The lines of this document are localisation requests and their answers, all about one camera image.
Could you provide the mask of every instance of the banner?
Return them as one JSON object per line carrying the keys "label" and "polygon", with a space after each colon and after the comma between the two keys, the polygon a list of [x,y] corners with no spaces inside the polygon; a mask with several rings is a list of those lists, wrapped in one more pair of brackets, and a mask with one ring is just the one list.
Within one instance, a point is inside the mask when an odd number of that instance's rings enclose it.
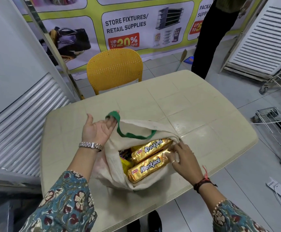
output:
{"label": "banner", "polygon": [[[20,0],[13,0],[56,65]],[[213,0],[31,0],[67,67],[83,73],[110,49],[130,48],[147,59],[195,46]],[[228,35],[238,35],[260,0],[247,0]]]}

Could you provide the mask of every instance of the hand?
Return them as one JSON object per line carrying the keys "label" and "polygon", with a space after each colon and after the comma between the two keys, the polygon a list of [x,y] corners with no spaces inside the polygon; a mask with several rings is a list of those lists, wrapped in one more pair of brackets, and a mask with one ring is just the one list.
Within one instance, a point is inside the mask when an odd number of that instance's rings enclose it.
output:
{"label": "hand", "polygon": [[114,117],[110,117],[105,120],[100,120],[96,123],[92,123],[92,115],[87,114],[87,116],[88,118],[83,127],[81,141],[93,142],[104,146],[109,137],[111,136],[117,124],[117,120]]}
{"label": "hand", "polygon": [[200,165],[188,145],[180,142],[171,146],[169,150],[173,151],[172,153],[166,155],[170,163],[175,160],[174,151],[178,153],[180,161],[179,163],[176,161],[173,162],[172,166],[177,173],[184,177],[184,179],[192,185],[195,185],[204,178]]}

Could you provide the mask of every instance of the beige plastic table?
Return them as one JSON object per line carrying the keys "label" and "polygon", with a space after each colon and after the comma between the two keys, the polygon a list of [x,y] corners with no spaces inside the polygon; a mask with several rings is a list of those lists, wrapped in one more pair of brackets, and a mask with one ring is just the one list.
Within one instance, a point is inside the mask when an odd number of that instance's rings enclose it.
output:
{"label": "beige plastic table", "polygon": [[[48,114],[42,137],[43,194],[56,182],[81,141],[86,113],[94,121],[120,110],[122,119],[157,121],[174,129],[209,175],[257,143],[254,129],[214,87],[182,70],[70,104]],[[92,232],[114,231],[191,189],[175,173],[142,191],[115,190],[90,179],[98,218]]]}

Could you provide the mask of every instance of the green bag handle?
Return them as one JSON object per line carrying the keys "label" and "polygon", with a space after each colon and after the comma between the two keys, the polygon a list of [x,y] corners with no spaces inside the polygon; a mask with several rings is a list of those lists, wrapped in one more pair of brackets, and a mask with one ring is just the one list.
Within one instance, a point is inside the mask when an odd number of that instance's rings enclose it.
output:
{"label": "green bag handle", "polygon": [[152,138],[153,135],[157,132],[156,130],[151,130],[151,134],[147,137],[144,137],[144,136],[141,136],[141,135],[135,135],[135,134],[131,134],[131,133],[123,134],[120,130],[120,115],[119,115],[119,113],[116,112],[116,111],[112,111],[112,112],[108,113],[108,115],[105,118],[110,118],[111,116],[114,117],[117,120],[117,123],[118,123],[117,133],[123,138],[136,138],[136,139],[146,140],[146,139]]}

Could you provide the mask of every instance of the person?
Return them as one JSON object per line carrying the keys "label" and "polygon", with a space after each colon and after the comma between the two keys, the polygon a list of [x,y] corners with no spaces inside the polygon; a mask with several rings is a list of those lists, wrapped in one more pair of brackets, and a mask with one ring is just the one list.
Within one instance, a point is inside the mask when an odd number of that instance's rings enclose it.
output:
{"label": "person", "polygon": [[[82,130],[81,141],[105,145],[116,123],[114,117],[93,123],[92,115],[88,114]],[[226,199],[207,175],[203,175],[197,159],[188,145],[180,142],[173,145],[170,150],[172,152],[167,157],[173,168],[194,186],[205,201],[213,217],[214,231],[268,232],[234,203]],[[94,210],[93,196],[90,193],[88,182],[98,151],[99,149],[79,147],[67,170],[45,194],[38,208],[29,216],[20,232],[89,232],[92,229],[98,215]],[[174,159],[175,152],[179,155],[179,162]],[[158,217],[156,212],[150,214],[153,218]],[[154,224],[152,220],[148,220],[148,222],[149,226]],[[162,228],[151,229],[162,231]]]}
{"label": "person", "polygon": [[246,0],[213,1],[202,22],[191,67],[191,71],[201,78],[206,78],[217,46],[234,25],[245,2]]}

